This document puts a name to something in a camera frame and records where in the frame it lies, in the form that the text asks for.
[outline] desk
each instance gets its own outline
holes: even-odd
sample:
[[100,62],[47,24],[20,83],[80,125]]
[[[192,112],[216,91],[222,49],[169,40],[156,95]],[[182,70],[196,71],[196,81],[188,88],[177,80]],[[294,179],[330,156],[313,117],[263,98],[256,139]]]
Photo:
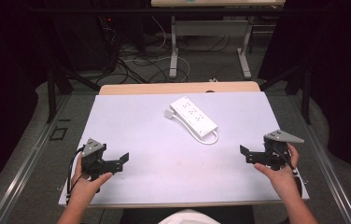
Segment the desk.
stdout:
[[[253,6],[280,6],[285,0],[152,0],[154,7],[253,7]],[[246,21],[176,21],[172,17],[172,59],[170,62],[169,77],[176,77],[178,48],[176,37],[178,35],[232,35],[242,36],[242,47],[237,54],[242,66],[245,79],[251,79],[251,73],[246,60],[246,49],[251,35],[254,18]]]
[[[266,176],[247,164],[239,151],[240,144],[263,151],[263,135],[278,129],[256,83],[113,85],[103,87],[100,94],[79,147],[91,137],[107,144],[104,160],[126,152],[130,160],[123,172],[102,186],[91,207],[280,202]],[[180,123],[164,117],[169,104],[185,95],[218,125],[214,145],[198,143]],[[304,187],[303,198],[309,198]]]

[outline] power strip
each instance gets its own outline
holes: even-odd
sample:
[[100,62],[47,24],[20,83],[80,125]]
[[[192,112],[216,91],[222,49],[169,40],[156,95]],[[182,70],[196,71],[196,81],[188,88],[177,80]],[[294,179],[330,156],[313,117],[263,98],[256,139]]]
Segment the power strip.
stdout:
[[184,121],[188,127],[203,140],[208,134],[217,129],[216,123],[213,122],[205,113],[199,109],[186,96],[170,104],[178,117]]

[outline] finger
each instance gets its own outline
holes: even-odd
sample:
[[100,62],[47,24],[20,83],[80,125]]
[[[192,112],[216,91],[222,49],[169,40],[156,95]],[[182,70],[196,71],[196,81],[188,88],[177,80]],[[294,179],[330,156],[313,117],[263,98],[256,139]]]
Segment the finger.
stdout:
[[109,178],[111,178],[112,174],[111,173],[106,173],[103,175],[100,175],[97,179],[92,181],[91,183],[96,187],[100,188]]
[[298,159],[299,159],[299,153],[297,149],[290,143],[287,143],[288,149],[291,152],[291,163],[292,166],[297,167],[298,166]]
[[79,156],[77,157],[75,175],[77,176],[82,175],[82,153],[80,153]]
[[266,175],[269,179],[271,178],[271,176],[273,174],[273,170],[269,169],[268,167],[266,167],[265,165],[262,165],[260,163],[255,163],[254,168],[256,170],[260,171],[261,173],[263,173],[264,175]]

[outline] black curtain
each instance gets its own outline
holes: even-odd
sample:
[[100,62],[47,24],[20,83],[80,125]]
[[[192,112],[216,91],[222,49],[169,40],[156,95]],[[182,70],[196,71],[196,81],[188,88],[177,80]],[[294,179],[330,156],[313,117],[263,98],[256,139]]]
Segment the black curtain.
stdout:
[[[311,96],[329,122],[328,148],[351,164],[351,0],[287,0],[285,4],[285,8],[327,6],[329,17],[279,20],[259,77],[271,80],[312,53]],[[320,31],[322,24],[327,25],[324,33]]]
[[0,1],[0,173],[36,107],[35,88],[46,81],[21,5]]

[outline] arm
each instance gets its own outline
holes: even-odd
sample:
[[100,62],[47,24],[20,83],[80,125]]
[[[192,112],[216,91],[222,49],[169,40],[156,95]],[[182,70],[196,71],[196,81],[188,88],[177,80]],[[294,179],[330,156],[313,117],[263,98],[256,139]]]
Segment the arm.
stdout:
[[[291,163],[294,167],[297,167],[298,151],[290,144],[288,144],[288,148],[291,152]],[[274,190],[284,202],[290,223],[317,223],[315,217],[301,199],[294,175],[289,166],[279,171],[273,171],[259,163],[254,164],[254,167],[270,179]]]
[[111,173],[101,175],[94,181],[89,181],[88,175],[82,173],[82,157],[77,159],[77,167],[73,178],[72,195],[67,207],[64,209],[58,223],[80,223],[85,209],[93,199],[96,191],[112,176]]

